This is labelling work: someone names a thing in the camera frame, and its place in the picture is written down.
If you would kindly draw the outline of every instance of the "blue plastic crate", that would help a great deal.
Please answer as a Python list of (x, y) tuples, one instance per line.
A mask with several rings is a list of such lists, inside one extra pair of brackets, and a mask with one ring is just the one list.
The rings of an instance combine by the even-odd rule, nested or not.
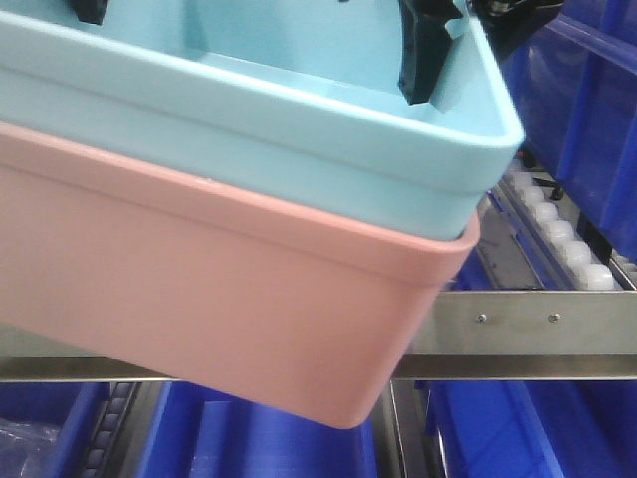
[[(589, 386), (599, 392), (596, 404), (582, 391)], [(431, 383), (430, 410), (450, 476), (628, 478), (637, 476), (637, 406), (626, 399), (634, 389), (634, 382), (441, 381)], [(617, 401), (622, 408), (607, 407)]]
[(0, 120), (451, 240), (522, 141), (468, 23), (409, 106), (395, 0), (0, 0)]
[(504, 72), (531, 150), (637, 258), (637, 3), (566, 2)]
[(163, 388), (136, 478), (375, 478), (371, 424), (338, 430), (185, 382)]
[(41, 478), (69, 478), (80, 471), (107, 397), (107, 383), (2, 383), (0, 417), (59, 426)]

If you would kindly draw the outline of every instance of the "plastic bin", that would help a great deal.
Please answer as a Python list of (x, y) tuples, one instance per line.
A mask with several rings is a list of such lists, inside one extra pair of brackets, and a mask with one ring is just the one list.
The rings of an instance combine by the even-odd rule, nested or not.
[(570, 0), (564, 13), (514, 54), (506, 78), (540, 162), (637, 259), (637, 7)]
[(135, 478), (376, 478), (371, 424), (336, 430), (191, 383), (170, 383)]
[(634, 435), (617, 452), (575, 382), (432, 382), (429, 410), (450, 476), (634, 476)]
[(0, 317), (333, 426), (362, 422), (475, 245), (0, 124)]
[(68, 478), (81, 470), (107, 398), (107, 383), (0, 383), (0, 417), (59, 426), (41, 478)]
[(475, 19), (410, 107), (395, 0), (68, 3), (0, 0), (0, 120), (440, 240), (522, 140)]

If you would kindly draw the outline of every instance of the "black clamp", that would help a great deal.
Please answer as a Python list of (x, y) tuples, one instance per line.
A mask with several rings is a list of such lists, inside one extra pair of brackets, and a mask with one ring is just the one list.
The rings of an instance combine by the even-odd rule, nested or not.
[(554, 20), (563, 0), (473, 0), (498, 61)]
[(451, 0), (398, 0), (402, 65), (398, 86), (409, 105), (429, 101), (453, 43), (447, 22), (462, 18)]
[(102, 24), (108, 0), (70, 0), (70, 2), (81, 22)]

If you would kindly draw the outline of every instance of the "pink plastic bin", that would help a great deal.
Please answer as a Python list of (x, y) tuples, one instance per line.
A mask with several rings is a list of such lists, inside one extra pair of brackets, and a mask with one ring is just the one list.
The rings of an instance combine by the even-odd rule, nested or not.
[(409, 236), (0, 123), (0, 318), (351, 427), (479, 236)]

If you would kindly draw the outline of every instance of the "metal rail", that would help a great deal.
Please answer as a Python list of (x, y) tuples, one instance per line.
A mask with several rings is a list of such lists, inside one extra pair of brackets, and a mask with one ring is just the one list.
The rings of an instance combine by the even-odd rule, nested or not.
[[(0, 381), (172, 379), (0, 328)], [(394, 378), (635, 378), (637, 293), (443, 292)]]

